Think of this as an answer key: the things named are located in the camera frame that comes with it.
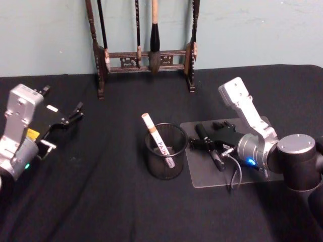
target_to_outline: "black tablecloth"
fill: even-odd
[[[69,113],[84,102],[84,119],[56,134],[57,149],[32,163],[0,210],[2,241],[323,241],[306,208],[283,182],[195,189],[187,162],[173,180],[145,167],[141,119],[157,123],[234,118],[218,86],[241,77],[260,115],[279,137],[323,134],[323,69],[261,66],[198,70],[196,93],[179,72],[110,75],[105,100],[94,75],[0,79],[0,113],[19,83],[52,86],[46,102]],[[5,118],[0,117],[0,130]]]

